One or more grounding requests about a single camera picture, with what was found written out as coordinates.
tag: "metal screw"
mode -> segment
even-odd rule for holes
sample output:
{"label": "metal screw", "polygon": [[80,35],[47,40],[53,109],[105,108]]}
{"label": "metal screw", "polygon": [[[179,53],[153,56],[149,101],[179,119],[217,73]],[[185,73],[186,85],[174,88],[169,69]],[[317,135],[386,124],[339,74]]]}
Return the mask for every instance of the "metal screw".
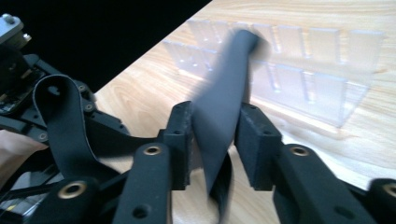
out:
{"label": "metal screw", "polygon": [[9,14],[7,14],[7,13],[3,14],[2,18],[8,24],[14,24],[15,23],[14,17],[9,15]]}
{"label": "metal screw", "polygon": [[45,140],[45,139],[47,139],[47,134],[46,134],[46,133],[41,133],[41,134],[38,136],[38,139],[40,139],[40,140]]}
{"label": "metal screw", "polygon": [[144,153],[149,156],[154,156],[161,153],[160,147],[148,147],[144,150]]}
{"label": "metal screw", "polygon": [[74,181],[61,188],[58,192],[58,197],[62,199],[76,198],[82,194],[86,188],[87,184],[84,181]]}
{"label": "metal screw", "polygon": [[78,87],[78,89],[79,89],[80,91],[85,91],[85,86],[82,86],[82,85],[81,85],[81,86]]}
{"label": "metal screw", "polygon": [[307,155],[309,155],[309,152],[305,148],[302,148],[302,147],[292,147],[290,149],[290,151],[291,151],[291,153],[293,153],[296,156],[307,156]]}
{"label": "metal screw", "polygon": [[26,42],[29,42],[29,41],[32,39],[32,37],[31,37],[30,35],[28,35],[28,34],[24,34],[24,35],[23,35],[23,39],[24,39]]}
{"label": "metal screw", "polygon": [[92,109],[92,105],[86,105],[86,106],[85,106],[85,109],[91,110],[91,109]]}

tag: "screw hole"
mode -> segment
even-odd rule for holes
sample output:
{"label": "screw hole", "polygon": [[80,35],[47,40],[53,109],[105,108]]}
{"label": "screw hole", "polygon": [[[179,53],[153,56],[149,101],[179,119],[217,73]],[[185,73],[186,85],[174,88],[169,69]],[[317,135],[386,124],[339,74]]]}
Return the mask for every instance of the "screw hole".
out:
{"label": "screw hole", "polygon": [[151,207],[147,204],[141,204],[137,206],[134,211],[132,212],[132,215],[135,218],[142,219],[145,218],[149,215],[149,212],[151,211]]}
{"label": "screw hole", "polygon": [[144,153],[149,156],[157,155],[161,153],[161,149],[159,147],[148,147],[145,149]]}
{"label": "screw hole", "polygon": [[348,209],[346,209],[345,207],[342,207],[342,206],[335,206],[335,207],[334,207],[334,211],[335,211],[338,215],[343,216],[343,217],[346,217],[347,219],[353,219],[353,218],[355,218],[355,215],[354,215],[351,211],[349,211]]}
{"label": "screw hole", "polygon": [[68,189],[66,189],[67,193],[76,193],[79,190],[80,186],[72,185]]}
{"label": "screw hole", "polygon": [[307,156],[307,155],[309,155],[309,152],[305,148],[302,148],[302,147],[292,147],[290,149],[290,151],[296,156]]}

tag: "black strap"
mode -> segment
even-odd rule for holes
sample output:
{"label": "black strap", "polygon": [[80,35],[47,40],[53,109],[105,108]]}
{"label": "black strap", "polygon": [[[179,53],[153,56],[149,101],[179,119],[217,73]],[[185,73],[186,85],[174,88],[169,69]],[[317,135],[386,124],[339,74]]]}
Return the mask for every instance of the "black strap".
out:
{"label": "black strap", "polygon": [[219,204],[220,222],[225,216],[232,177],[227,149],[233,141],[241,104],[248,86],[248,59],[259,38],[237,32],[222,53],[209,87],[193,102],[192,128],[202,155],[206,189]]}
{"label": "black strap", "polygon": [[121,133],[93,119],[85,119],[85,125],[91,149],[99,158],[132,157],[139,147],[156,141]]}
{"label": "black strap", "polygon": [[34,103],[47,124],[50,149],[64,177],[92,176],[103,182],[119,174],[92,153],[81,96],[70,77],[55,75],[41,79],[35,87]]}

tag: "wooden table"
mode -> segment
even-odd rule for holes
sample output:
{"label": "wooden table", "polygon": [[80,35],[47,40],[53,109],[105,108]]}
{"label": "wooden table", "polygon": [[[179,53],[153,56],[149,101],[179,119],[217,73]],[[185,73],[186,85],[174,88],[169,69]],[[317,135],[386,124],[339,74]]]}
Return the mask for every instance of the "wooden table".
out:
{"label": "wooden table", "polygon": [[[305,32],[309,27],[337,28],[341,29],[341,45],[345,45],[347,31],[352,29],[385,32],[372,87],[342,128],[314,120],[301,121],[296,114],[279,112],[256,99],[252,103],[270,117],[285,143],[311,147],[340,179],[364,189],[373,178],[396,179],[396,2],[272,2],[214,0],[193,17],[296,25]],[[194,43],[186,24],[167,39]],[[122,119],[132,135],[155,136],[165,128],[172,106],[189,100],[200,82],[198,77],[178,70],[160,43],[99,90],[97,104],[101,110]],[[231,152],[235,174],[228,223],[277,223],[272,193],[254,191],[234,148]],[[129,158],[106,162],[120,171],[131,165]],[[173,192],[173,208],[174,223],[216,220],[215,205],[206,201],[202,171],[191,174],[191,185],[186,191]]]}

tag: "transparent plastic holder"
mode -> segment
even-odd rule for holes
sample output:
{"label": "transparent plastic holder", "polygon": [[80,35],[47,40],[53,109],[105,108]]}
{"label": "transparent plastic holder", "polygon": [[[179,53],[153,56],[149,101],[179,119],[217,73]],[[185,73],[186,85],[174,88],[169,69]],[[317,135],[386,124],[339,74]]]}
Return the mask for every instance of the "transparent plastic holder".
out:
{"label": "transparent plastic holder", "polygon": [[268,41],[273,52],[278,52],[272,25],[254,23],[252,27],[254,31],[258,32],[266,41]]}
{"label": "transparent plastic holder", "polygon": [[274,65],[271,69],[268,63],[260,63],[259,69],[253,74],[252,95],[333,126],[341,126],[346,119],[344,104],[347,80],[321,73],[312,76],[312,87],[307,88],[302,69],[282,64]]}
{"label": "transparent plastic holder", "polygon": [[325,63],[339,63],[339,31],[336,29],[310,28],[311,58]]}
{"label": "transparent plastic holder", "polygon": [[304,57],[302,30],[298,26],[277,26],[280,53],[289,57]]}
{"label": "transparent plastic holder", "polygon": [[[233,22],[229,29],[226,21],[189,20],[188,24],[199,48],[175,43],[168,51],[179,68],[198,76],[213,71],[231,30],[250,27]],[[253,23],[251,28],[272,46],[270,57],[262,53],[254,58],[260,66],[253,70],[252,96],[342,126],[370,88],[384,33],[350,31],[347,56],[341,61],[337,29],[309,28],[305,45],[301,27]]]}
{"label": "transparent plastic holder", "polygon": [[164,40],[163,44],[179,69],[204,77],[213,65],[208,60],[210,50],[203,51],[195,46]]}
{"label": "transparent plastic holder", "polygon": [[188,20],[187,24],[190,26],[198,46],[203,49],[220,49],[230,32],[228,23],[225,21]]}

